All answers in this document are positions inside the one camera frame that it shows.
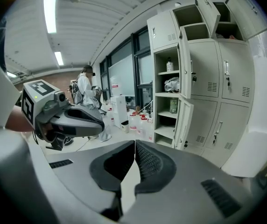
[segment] white lab coat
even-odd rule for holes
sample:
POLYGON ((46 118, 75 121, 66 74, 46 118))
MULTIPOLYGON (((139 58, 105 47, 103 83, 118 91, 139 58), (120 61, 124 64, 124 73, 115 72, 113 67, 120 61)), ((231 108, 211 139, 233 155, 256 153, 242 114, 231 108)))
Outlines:
MULTIPOLYGON (((98 110, 99 102, 95 98, 96 91, 92 90, 89 79, 86 76, 84 76, 83 74, 80 74, 80 76, 77 80, 77 86, 78 86, 80 93, 82 95, 84 95, 83 101, 80 103, 80 105, 86 106, 89 110, 91 110, 91 114, 93 116, 102 120, 101 113, 98 110)), ((76 95, 75 96, 75 104, 78 104, 81 99, 82 98, 80 97, 80 95, 76 95)), ((104 142, 104 141, 110 139, 111 135, 107 134, 106 131, 104 130, 103 132, 101 132, 98 135, 98 137, 99 137, 99 140, 101 142, 104 142)))

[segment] ceiling light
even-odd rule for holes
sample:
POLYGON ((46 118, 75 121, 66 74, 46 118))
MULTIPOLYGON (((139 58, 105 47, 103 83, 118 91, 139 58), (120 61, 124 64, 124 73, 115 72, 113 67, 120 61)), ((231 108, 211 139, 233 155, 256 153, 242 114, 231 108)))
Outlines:
POLYGON ((56 33, 56 0, 43 0, 43 8, 48 33, 56 33))
POLYGON ((12 77, 12 78, 16 78, 16 76, 17 76, 17 75, 12 74, 12 73, 10 73, 10 72, 8 72, 8 71, 7 71, 7 75, 8 75, 9 77, 12 77))
POLYGON ((55 56, 56 56, 56 59, 58 61, 58 64, 59 65, 64 65, 63 60, 62 60, 61 52, 60 51, 55 52, 55 56))

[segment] floor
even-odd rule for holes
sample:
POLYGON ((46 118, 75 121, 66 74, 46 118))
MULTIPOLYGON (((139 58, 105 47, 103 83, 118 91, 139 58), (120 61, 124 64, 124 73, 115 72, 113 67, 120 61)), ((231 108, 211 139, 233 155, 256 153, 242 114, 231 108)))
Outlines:
MULTIPOLYGON (((118 127, 113 126, 110 120, 106 116, 103 116, 103 119, 106 131, 112 135, 112 137, 106 142, 101 143, 98 138, 94 140, 88 140, 88 138, 86 137, 74 138, 72 144, 65 146, 62 151, 56 151, 46 148, 46 146, 49 147, 51 146, 49 143, 45 142, 44 140, 37 139, 39 146, 41 147, 44 155, 48 155, 48 154, 60 154, 60 153, 82 151, 114 144, 124 140, 135 140, 137 138, 135 132, 130 131, 129 133, 124 133, 118 127)), ((32 135, 30 135, 30 137, 28 138, 28 142, 30 144, 35 144, 32 135)), ((138 183, 140 183, 140 172, 138 165, 134 161, 126 177, 121 183, 121 193, 122 193, 121 203, 124 213, 126 213, 135 202, 134 187, 138 183)))

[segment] open locker door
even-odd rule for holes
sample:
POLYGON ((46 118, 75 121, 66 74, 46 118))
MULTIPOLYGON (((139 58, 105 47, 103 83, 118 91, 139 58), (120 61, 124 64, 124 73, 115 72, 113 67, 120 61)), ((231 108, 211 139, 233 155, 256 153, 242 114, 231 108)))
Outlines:
POLYGON ((195 4, 205 20, 209 37, 214 38, 221 14, 211 0, 195 0, 195 4))
POLYGON ((184 27, 180 27, 179 40, 177 45, 179 71, 180 71, 180 94, 190 99, 191 95, 191 75, 193 73, 192 61, 190 60, 190 49, 188 38, 184 27))
POLYGON ((179 140, 175 142, 175 149, 183 150, 186 138, 188 136, 191 124, 191 118, 193 116, 194 105, 186 101, 183 98, 179 98, 179 116, 177 122, 180 124, 177 126, 176 135, 179 132, 179 140))

